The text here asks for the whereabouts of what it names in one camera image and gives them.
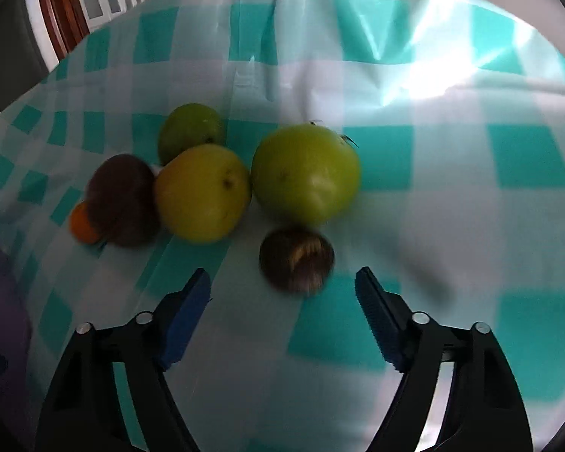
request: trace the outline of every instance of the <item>plastic tablecloth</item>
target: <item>plastic tablecloth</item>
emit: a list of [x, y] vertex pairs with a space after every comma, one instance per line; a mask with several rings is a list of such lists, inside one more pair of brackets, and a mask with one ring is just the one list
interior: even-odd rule
[[[161, 123], [187, 102], [221, 113], [247, 166], [268, 132], [307, 120], [358, 144], [362, 190], [321, 226], [337, 261], [319, 296], [263, 280], [275, 224], [255, 202], [205, 246], [71, 237], [95, 169], [121, 152], [157, 166]], [[204, 267], [213, 300], [167, 373], [201, 450], [365, 450], [400, 379], [354, 297], [370, 266], [442, 324], [492, 326], [539, 447], [565, 419], [565, 59], [484, 0], [149, 0], [0, 114], [0, 247], [34, 329], [36, 412], [76, 324], [123, 324]]]

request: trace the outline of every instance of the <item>green pear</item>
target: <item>green pear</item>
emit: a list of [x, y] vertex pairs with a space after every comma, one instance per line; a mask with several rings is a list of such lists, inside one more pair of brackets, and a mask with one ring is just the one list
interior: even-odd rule
[[161, 126], [157, 145], [163, 166], [181, 152], [214, 143], [224, 145], [226, 128], [218, 113], [202, 104], [186, 104], [176, 108]]
[[267, 211], [294, 223], [322, 224], [360, 190], [360, 158], [348, 137], [314, 123], [275, 129], [251, 165], [253, 193]]

